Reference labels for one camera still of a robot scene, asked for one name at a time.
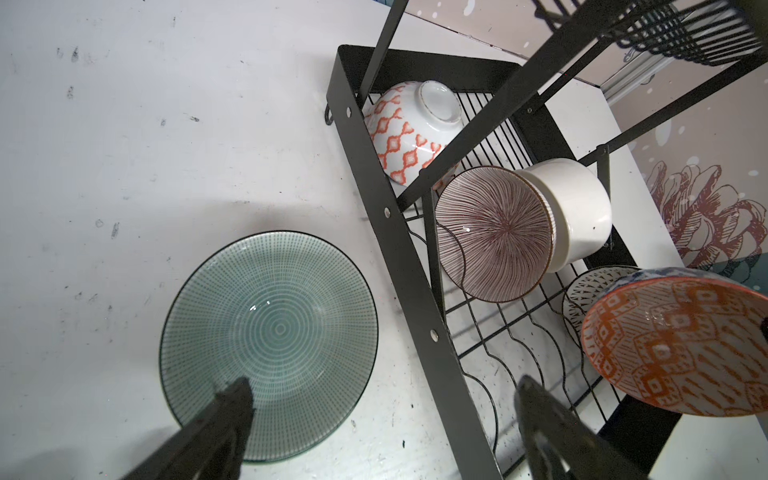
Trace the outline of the white maroon sunburst bowl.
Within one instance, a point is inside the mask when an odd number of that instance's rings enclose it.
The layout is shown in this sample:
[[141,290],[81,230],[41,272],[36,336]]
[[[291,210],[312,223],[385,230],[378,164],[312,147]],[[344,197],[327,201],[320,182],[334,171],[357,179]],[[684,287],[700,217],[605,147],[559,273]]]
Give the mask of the white maroon sunburst bowl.
[[637,271],[639,268],[635,266],[600,266],[581,273],[571,282],[562,299],[562,316],[576,338],[580,337],[587,312],[604,292],[619,279]]

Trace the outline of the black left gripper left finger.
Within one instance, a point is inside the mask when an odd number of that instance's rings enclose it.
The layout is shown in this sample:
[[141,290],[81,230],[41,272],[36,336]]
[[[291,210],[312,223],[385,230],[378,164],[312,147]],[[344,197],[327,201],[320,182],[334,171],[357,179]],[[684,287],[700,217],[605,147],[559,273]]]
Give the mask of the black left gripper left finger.
[[238,479],[253,418],[252,389],[241,377],[125,477]]

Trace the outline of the white red patterned bowl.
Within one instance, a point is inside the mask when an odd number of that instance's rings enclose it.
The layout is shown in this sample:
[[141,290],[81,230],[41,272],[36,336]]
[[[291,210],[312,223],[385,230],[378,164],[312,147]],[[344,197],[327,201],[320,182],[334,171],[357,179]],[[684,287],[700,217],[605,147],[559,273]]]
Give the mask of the white red patterned bowl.
[[405,81],[364,112],[379,163],[396,185],[407,187],[464,127],[456,94],[434,81]]

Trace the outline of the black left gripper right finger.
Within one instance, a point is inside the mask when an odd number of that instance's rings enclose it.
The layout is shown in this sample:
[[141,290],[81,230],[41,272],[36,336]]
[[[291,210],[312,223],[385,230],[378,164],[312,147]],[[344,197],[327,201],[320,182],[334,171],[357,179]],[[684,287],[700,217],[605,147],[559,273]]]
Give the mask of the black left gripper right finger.
[[518,427],[534,479],[646,479],[636,465],[595,435],[532,377],[514,396]]

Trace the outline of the pink ribbed bowl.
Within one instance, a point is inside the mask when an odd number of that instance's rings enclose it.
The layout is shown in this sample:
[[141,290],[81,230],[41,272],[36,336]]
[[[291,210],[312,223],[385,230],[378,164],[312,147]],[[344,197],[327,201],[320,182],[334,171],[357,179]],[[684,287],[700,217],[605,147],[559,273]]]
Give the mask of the pink ribbed bowl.
[[554,216],[543,194],[517,172],[480,166],[460,173],[443,190],[435,215],[441,266],[471,297],[517,300],[549,269]]

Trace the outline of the white ceramic bowl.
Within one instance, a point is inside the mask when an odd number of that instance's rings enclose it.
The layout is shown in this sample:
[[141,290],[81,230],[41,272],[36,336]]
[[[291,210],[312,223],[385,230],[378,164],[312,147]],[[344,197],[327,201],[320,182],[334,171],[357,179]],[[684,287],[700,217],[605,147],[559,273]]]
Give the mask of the white ceramic bowl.
[[603,247],[613,227],[611,201],[588,167],[576,160],[555,158],[518,174],[544,195],[554,216],[556,234],[550,273]]

